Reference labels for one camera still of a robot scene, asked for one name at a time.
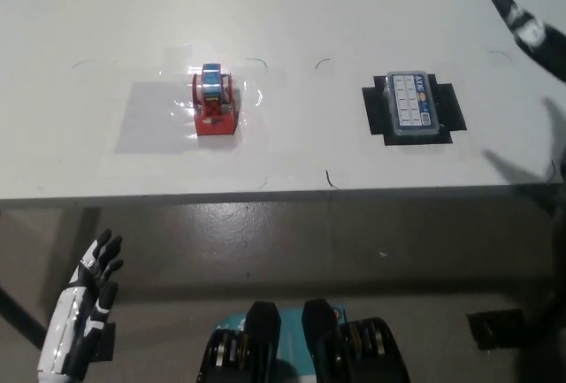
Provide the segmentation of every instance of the red holder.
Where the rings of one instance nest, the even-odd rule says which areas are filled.
[[[201,98],[204,98],[203,86],[197,85],[197,74],[193,75],[193,106],[195,108],[195,127],[197,135],[232,135],[236,130],[238,125],[238,119],[236,117],[236,104],[233,99],[233,86],[232,86],[232,75],[228,74],[228,89],[221,87],[222,100],[220,105],[220,111],[216,110],[216,113],[210,113],[210,108],[204,107],[203,102],[198,98],[198,90],[201,90]],[[226,106],[226,99],[224,96],[228,96],[228,102],[230,105],[230,111],[223,113],[222,105]]]

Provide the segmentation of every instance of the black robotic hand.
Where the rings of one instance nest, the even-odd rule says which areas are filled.
[[[88,248],[51,317],[38,365],[40,382],[83,381],[107,327],[118,284],[109,281],[123,265],[122,238],[104,231]]]
[[[492,2],[521,50],[556,78],[566,82],[566,35],[537,19],[514,0]]]

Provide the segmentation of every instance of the robotic hand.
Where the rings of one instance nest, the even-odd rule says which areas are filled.
[[[85,378],[118,292],[110,276],[123,265],[116,259],[122,238],[110,238],[106,230],[90,245],[59,296],[37,367],[40,383]]]

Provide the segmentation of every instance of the robot finger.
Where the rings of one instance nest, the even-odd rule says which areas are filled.
[[[65,367],[65,374],[78,381],[83,381],[92,360],[103,329],[108,321],[112,305],[116,299],[118,284],[109,282],[100,292],[100,296],[85,323],[84,333],[73,349],[73,354]]]
[[[124,261],[122,259],[118,259],[116,261],[110,262],[106,266],[106,269],[104,270],[103,277],[101,278],[101,283],[105,284],[106,281],[110,279],[111,275],[115,271],[119,270],[122,267],[122,265],[124,265]]]
[[[93,244],[95,244],[95,248],[92,252],[93,257],[95,257],[95,258],[98,257],[100,250],[108,242],[108,240],[111,238],[111,236],[112,236],[112,230],[110,228],[106,228],[103,231],[103,233],[98,236],[98,238],[93,243]]]
[[[122,245],[122,236],[117,236],[110,243],[105,244],[100,249],[100,254],[98,255],[98,264],[101,270],[105,270],[108,263],[118,256],[120,253]]]

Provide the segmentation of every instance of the plastic container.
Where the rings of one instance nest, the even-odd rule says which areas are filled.
[[[440,124],[426,72],[390,72],[385,95],[397,135],[434,135]]]

